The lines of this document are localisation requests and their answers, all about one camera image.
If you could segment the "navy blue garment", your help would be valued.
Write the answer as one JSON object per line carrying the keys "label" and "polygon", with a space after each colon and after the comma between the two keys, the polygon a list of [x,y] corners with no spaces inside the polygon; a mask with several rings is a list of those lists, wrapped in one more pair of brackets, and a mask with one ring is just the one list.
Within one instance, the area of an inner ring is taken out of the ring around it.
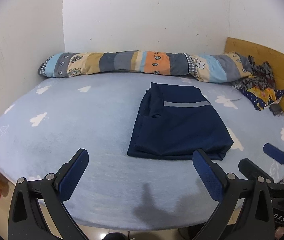
{"label": "navy blue garment", "polygon": [[151,83],[135,120],[130,157],[190,160],[203,150],[222,160],[233,140],[212,104],[194,86]]}

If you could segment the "dark patterned crumpled cloth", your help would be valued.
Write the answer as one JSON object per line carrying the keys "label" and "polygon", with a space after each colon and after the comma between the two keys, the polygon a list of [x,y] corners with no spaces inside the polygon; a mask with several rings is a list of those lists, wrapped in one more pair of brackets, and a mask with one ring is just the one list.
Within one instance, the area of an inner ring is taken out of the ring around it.
{"label": "dark patterned crumpled cloth", "polygon": [[257,111],[279,103],[284,97],[284,89],[276,88],[273,70],[268,61],[257,65],[252,56],[240,55],[243,70],[248,76],[233,81],[231,84],[242,93]]}

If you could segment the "patchwork rolled quilt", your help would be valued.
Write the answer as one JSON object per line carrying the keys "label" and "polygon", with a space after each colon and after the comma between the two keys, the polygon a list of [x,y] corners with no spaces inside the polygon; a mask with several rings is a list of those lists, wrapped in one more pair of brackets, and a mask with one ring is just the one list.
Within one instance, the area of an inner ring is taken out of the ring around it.
{"label": "patchwork rolled quilt", "polygon": [[59,53],[46,59],[38,74],[44,77],[74,77],[107,72],[138,72],[167,76],[193,76],[196,80],[226,83],[252,74],[247,57],[238,53],[191,55],[158,51],[115,53]]}

